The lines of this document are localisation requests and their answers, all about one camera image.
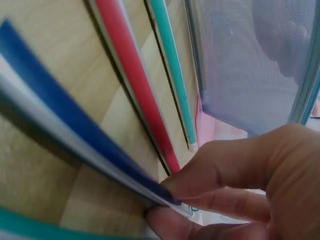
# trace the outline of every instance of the light wood panel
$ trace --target light wood panel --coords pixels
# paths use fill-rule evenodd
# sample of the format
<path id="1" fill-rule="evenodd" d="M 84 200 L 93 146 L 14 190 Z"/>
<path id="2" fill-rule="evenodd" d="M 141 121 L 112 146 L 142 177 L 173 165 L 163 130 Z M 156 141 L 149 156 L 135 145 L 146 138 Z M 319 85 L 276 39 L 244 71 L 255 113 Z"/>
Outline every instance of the light wood panel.
<path id="1" fill-rule="evenodd" d="M 81 107 L 149 175 L 155 151 L 80 0 L 2 0 L 31 48 Z M 0 204 L 24 216 L 97 234 L 142 237 L 144 203 L 100 173 L 61 160 L 0 118 Z"/>
<path id="2" fill-rule="evenodd" d="M 144 1 L 124 0 L 123 2 L 128 13 L 133 32 L 135 33 L 137 43 L 140 47 L 141 56 L 148 71 L 154 94 L 172 139 L 175 154 L 180 166 L 183 167 L 191 159 L 192 153 L 188 151 L 184 132 L 171 92 L 170 83 L 159 53 L 156 38 L 146 12 Z M 133 4 L 135 6 L 134 13 L 131 10 L 131 5 Z M 183 42 L 189 41 L 188 38 L 180 40 Z"/>

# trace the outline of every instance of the hand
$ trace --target hand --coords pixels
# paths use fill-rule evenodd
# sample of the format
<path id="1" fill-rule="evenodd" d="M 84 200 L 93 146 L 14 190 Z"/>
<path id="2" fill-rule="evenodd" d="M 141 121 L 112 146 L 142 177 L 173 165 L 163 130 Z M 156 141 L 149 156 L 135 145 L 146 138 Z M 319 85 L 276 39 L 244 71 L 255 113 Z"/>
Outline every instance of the hand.
<path id="1" fill-rule="evenodd" d="M 301 125 L 209 142 L 163 184 L 186 204 L 251 222 L 201 226 L 156 207 L 146 220 L 164 240 L 320 239 L 320 133 Z"/>

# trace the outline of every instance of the pink fabric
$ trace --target pink fabric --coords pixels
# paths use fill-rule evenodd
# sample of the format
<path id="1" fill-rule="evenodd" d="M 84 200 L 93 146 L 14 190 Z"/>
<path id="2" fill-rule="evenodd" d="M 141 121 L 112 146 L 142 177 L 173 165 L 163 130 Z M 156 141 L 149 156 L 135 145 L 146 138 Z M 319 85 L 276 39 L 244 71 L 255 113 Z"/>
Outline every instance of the pink fabric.
<path id="1" fill-rule="evenodd" d="M 195 126 L 199 147 L 213 140 L 245 139 L 248 136 L 246 131 L 205 114 L 202 110 L 200 98 L 198 98 L 197 103 Z"/>

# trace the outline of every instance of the wooden shelf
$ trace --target wooden shelf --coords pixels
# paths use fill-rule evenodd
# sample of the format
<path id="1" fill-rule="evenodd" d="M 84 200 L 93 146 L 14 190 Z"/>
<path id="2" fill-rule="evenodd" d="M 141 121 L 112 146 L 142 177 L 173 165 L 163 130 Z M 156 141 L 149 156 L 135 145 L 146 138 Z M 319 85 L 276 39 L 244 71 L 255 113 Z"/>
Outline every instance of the wooden shelf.
<path id="1" fill-rule="evenodd" d="M 145 5 L 142 0 L 124 3 L 183 166 L 192 154 Z M 168 10 L 195 113 L 197 84 L 181 4 L 183 0 L 171 0 Z M 2 0 L 0 17 L 11 19 L 59 83 L 150 176 L 157 181 L 166 177 L 82 1 Z M 1 206 L 64 228 L 112 236 L 144 236 L 145 207 L 139 196 L 77 161 L 58 158 L 1 115 L 0 131 Z"/>

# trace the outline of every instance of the teal strip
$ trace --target teal strip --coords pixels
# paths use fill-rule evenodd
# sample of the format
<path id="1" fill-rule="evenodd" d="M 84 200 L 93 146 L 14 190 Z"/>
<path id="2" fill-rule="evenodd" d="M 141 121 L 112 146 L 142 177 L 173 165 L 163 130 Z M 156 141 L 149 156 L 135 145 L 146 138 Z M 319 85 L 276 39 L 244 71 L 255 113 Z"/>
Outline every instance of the teal strip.
<path id="1" fill-rule="evenodd" d="M 93 235 L 63 229 L 28 219 L 2 207 L 0 207 L 0 232 L 17 237 L 17 239 L 30 240 L 133 240 L 133 238 Z"/>
<path id="2" fill-rule="evenodd" d="M 164 0 L 150 0 L 153 14 L 160 33 L 162 45 L 169 65 L 173 87 L 175 88 L 176 100 L 179 105 L 183 127 L 189 144 L 197 142 L 194 121 L 188 103 L 187 91 L 181 71 L 174 34 Z"/>
<path id="3" fill-rule="evenodd" d="M 289 122 L 307 124 L 320 89 L 320 0 L 316 1 L 309 63 L 302 87 L 298 90 Z"/>

